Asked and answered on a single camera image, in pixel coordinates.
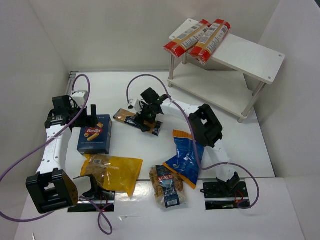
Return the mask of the brown blue spaghetti pack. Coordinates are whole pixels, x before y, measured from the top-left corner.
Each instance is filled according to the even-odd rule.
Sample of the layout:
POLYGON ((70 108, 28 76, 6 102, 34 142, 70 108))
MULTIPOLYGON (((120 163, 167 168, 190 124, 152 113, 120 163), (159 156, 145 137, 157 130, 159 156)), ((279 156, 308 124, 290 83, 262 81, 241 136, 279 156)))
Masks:
MULTIPOLYGON (((125 125, 141 130, 141 128, 135 122, 135 116, 136 116, 135 113, 120 108, 113 116, 113 119, 116 120, 117 122, 120 122, 125 125)), ((159 136, 160 130, 163 124, 161 121, 156 120, 154 123, 148 123, 145 121, 144 124, 149 128, 149 131, 147 131, 147 133, 157 137, 159 136)))

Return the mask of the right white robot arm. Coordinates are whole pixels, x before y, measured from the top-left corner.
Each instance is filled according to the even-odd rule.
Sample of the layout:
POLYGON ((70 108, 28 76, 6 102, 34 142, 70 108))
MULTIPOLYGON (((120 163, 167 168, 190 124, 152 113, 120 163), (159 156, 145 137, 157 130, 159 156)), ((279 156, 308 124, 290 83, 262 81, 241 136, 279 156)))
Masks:
POLYGON ((240 182, 240 177, 230 164, 223 145, 223 127, 208 104, 201 106, 190 105, 172 99, 169 95, 158 95, 152 88, 141 94, 144 103, 138 99, 128 99, 128 108, 135 109, 134 122, 142 132, 147 132, 159 114, 170 115, 185 120, 190 127, 191 137, 204 147, 212 162, 217 164, 216 180, 221 194, 227 196, 232 193, 240 182))

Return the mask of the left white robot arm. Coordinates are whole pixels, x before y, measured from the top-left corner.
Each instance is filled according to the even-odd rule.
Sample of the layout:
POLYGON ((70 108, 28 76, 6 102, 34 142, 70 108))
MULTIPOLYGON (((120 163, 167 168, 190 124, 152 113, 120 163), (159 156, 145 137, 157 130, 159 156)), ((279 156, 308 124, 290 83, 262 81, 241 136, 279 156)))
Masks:
POLYGON ((81 196, 98 192, 96 178, 92 174, 70 178, 66 173, 66 159, 73 128, 94 127, 98 123, 96 106, 91 115, 85 106, 86 90, 72 95, 52 98, 53 109, 44 123, 46 146, 36 174, 26 179, 26 188, 40 214, 72 208, 81 196))

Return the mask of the blue Barilla pasta box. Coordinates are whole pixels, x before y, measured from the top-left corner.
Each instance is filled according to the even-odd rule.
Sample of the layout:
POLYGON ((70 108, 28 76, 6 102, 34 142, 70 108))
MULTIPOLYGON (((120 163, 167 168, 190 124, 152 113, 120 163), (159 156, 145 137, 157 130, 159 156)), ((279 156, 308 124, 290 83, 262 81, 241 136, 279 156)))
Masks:
POLYGON ((77 151, 81 155, 110 153, 112 119, 109 114, 97 115, 94 127, 82 127, 79 134, 77 151))

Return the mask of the yellow pasta bag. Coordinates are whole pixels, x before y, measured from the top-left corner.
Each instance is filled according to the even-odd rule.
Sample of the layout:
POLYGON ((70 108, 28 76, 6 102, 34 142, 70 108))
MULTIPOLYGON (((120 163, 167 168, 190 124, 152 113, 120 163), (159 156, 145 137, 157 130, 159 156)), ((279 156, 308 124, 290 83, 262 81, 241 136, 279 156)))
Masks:
POLYGON ((97 184, 107 191, 134 193, 143 160, 103 154, 85 154, 81 176, 93 175, 97 184))

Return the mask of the blue orange pasta bag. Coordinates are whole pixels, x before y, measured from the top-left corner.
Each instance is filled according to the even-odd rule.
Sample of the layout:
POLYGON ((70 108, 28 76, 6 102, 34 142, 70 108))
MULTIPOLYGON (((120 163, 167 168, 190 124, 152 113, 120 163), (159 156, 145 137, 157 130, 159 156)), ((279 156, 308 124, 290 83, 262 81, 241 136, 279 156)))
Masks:
POLYGON ((195 189, 200 168, 196 159, 192 135, 184 131, 173 130, 172 136, 176 145, 176 155, 165 161, 163 165, 178 175, 192 189, 195 189))

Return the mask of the clear Agnesi pasta bag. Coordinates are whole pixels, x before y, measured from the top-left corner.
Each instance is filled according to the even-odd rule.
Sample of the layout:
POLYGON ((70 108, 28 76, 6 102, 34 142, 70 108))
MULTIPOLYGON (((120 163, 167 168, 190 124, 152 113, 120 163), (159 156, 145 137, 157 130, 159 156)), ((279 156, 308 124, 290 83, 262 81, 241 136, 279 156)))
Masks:
POLYGON ((154 165, 149 172, 155 201, 161 209, 183 205, 187 202, 183 180, 163 165, 154 165))

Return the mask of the white two-tier shelf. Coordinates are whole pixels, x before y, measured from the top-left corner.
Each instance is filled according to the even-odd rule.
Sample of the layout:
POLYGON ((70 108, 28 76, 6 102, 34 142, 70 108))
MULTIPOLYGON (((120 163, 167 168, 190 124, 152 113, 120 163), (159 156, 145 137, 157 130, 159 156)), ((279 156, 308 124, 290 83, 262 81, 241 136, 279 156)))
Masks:
POLYGON ((229 71, 208 71, 187 60, 185 54, 174 66, 175 58, 170 58, 169 87, 193 94, 242 123, 265 86, 274 82, 285 55, 229 33, 211 57, 229 71))

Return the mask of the left red spaghetti pack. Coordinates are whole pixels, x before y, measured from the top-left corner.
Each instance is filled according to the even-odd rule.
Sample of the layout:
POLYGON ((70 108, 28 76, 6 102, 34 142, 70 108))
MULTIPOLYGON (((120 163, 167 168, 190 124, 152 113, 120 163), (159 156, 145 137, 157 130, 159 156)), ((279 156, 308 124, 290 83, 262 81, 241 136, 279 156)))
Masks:
POLYGON ((166 44, 163 47, 164 50, 172 56, 179 58, 197 44, 211 25, 212 24, 207 20, 201 20, 166 44))

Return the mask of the red spaghetti pack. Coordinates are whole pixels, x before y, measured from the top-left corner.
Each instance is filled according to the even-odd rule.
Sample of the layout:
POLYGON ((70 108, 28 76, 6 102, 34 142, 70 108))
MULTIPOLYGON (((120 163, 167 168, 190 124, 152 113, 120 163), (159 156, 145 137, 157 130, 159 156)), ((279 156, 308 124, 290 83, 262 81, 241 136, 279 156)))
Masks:
POLYGON ((201 20, 166 44, 163 47, 164 50, 172 56, 179 58, 197 44, 211 25, 212 24, 207 20, 201 20))
POLYGON ((231 25, 229 22, 222 19, 216 19, 200 38, 189 55, 204 66, 213 55, 216 48, 224 40, 230 29, 231 25))

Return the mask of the right red spaghetti pack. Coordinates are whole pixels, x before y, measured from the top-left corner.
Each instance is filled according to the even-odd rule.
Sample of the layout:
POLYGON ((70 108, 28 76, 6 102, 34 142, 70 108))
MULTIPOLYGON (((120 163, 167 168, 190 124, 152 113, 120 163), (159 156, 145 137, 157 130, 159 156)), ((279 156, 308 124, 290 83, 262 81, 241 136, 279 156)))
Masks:
POLYGON ((230 29, 231 25, 229 22, 222 19, 216 19, 200 38, 189 55, 204 66, 213 55, 216 48, 224 40, 230 29))

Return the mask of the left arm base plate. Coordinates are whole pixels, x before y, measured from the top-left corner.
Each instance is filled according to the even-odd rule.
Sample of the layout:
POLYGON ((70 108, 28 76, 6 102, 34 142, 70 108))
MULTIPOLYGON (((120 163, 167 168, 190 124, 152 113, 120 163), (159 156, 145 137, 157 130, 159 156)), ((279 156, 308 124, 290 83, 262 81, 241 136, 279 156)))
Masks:
MULTIPOLYGON (((114 212, 115 210, 115 191, 103 190, 100 193, 87 196, 103 212, 114 212)), ((98 210, 85 199, 80 199, 77 206, 67 209, 68 213, 88 213, 97 212, 98 210)))

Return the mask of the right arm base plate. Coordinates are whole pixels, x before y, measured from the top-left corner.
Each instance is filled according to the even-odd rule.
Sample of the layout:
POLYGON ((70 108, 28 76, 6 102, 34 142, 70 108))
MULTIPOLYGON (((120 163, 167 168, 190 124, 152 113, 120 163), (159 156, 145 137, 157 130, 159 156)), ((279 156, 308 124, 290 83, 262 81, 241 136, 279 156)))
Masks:
POLYGON ((240 181, 230 193, 223 193, 221 184, 216 181, 205 181, 200 192, 204 194, 206 210, 238 209, 238 204, 244 208, 250 206, 247 185, 244 181, 240 181))

